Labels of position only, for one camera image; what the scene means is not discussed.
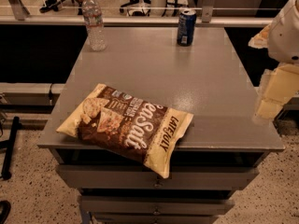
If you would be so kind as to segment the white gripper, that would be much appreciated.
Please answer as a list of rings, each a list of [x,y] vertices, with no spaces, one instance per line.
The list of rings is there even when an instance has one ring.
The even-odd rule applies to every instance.
[[[263,72],[255,116],[273,120],[299,91],[299,9],[298,0],[289,0],[273,19],[249,41],[254,49],[267,49],[280,62],[273,71]]]

